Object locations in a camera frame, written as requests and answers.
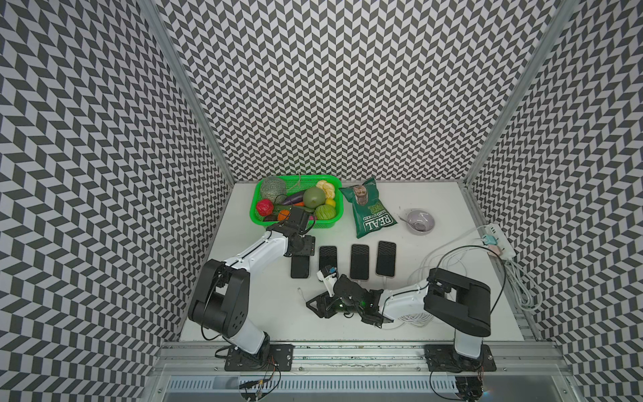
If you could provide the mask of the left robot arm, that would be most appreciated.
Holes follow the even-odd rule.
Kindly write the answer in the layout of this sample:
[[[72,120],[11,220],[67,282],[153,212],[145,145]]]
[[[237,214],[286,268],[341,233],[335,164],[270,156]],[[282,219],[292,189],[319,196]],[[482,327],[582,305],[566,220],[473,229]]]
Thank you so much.
[[[237,255],[207,261],[189,305],[189,320],[216,331],[252,358],[267,358],[270,337],[249,319],[251,281],[282,257],[312,256],[315,238],[309,231],[315,223],[311,213],[295,207]]]

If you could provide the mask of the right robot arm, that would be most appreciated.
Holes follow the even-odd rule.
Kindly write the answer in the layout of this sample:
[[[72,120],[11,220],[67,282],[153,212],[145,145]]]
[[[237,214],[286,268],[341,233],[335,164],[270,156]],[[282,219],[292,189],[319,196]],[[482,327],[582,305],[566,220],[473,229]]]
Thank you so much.
[[[491,288],[441,268],[427,278],[400,289],[367,290],[337,270],[317,273],[326,291],[306,302],[319,318],[338,313],[357,314],[363,323],[382,328],[401,318],[429,315],[455,331],[454,350],[462,358],[479,360],[482,342],[491,335]]]

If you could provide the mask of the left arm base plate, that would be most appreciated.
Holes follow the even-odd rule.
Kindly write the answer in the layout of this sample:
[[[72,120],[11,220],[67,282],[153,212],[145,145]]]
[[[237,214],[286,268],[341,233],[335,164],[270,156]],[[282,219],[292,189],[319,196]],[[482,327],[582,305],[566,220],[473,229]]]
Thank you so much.
[[[251,372],[276,370],[290,372],[295,346],[288,343],[267,344],[257,354],[250,354],[238,347],[229,350],[225,358],[226,372]]]

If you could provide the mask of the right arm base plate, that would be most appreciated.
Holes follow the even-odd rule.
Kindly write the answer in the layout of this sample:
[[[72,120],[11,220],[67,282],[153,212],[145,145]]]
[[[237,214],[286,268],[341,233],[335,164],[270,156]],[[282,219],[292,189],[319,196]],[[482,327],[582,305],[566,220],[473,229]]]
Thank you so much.
[[[427,344],[424,346],[428,369],[447,373],[492,373],[497,371],[494,356],[488,345],[483,344],[478,358],[468,358],[455,351],[453,344]]]

